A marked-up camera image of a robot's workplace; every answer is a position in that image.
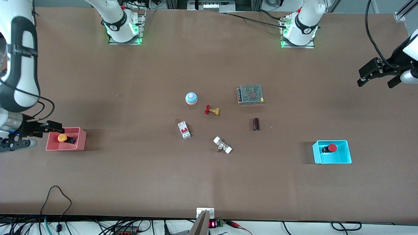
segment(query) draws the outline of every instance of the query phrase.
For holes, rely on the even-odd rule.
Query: pink bin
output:
[[[64,143],[58,141],[58,136],[61,133],[50,132],[48,135],[48,141],[46,142],[47,151],[83,151],[86,145],[87,133],[80,127],[64,127],[65,133],[68,137],[76,138],[75,144]]]

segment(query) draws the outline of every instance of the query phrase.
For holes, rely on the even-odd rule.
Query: brown table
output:
[[[281,49],[277,28],[210,11],[158,11],[143,45],[109,46],[94,9],[36,10],[50,119],[85,129],[86,150],[46,152],[43,138],[1,155],[0,212],[38,213],[57,184],[69,214],[194,217],[214,207],[231,219],[418,222],[417,87],[388,89],[389,77],[357,87],[377,56],[363,15],[325,14],[315,49]],[[392,15],[371,15],[370,29],[387,57],[407,37]],[[265,104],[238,106],[242,84],[261,84]],[[188,92],[198,104],[185,103]],[[205,115],[207,104],[221,115]],[[216,153],[216,136],[231,154]],[[348,140],[353,163],[312,164],[321,139]],[[57,190],[50,200],[45,213],[68,205]]]

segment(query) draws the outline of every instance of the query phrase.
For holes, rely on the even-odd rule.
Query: light blue plastic container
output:
[[[334,153],[323,153],[322,148],[329,144],[335,144],[337,151]],[[313,156],[316,164],[350,164],[351,156],[346,140],[319,140],[312,145]]]

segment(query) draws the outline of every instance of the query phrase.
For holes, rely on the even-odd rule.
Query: black plug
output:
[[[168,230],[168,226],[165,220],[164,220],[164,235],[171,235],[170,231]]]
[[[62,231],[62,225],[61,224],[57,224],[56,225],[56,232],[61,232]]]

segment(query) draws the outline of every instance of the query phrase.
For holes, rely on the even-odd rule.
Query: metal post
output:
[[[210,217],[209,210],[202,210],[194,222],[193,227],[191,227],[189,235],[208,235]]]
[[[335,0],[334,3],[331,4],[331,0],[325,0],[326,12],[334,12],[337,6],[340,4],[340,2],[341,0]]]
[[[405,16],[411,12],[418,5],[418,0],[411,0],[407,2],[399,11],[394,13],[396,22],[404,22]]]

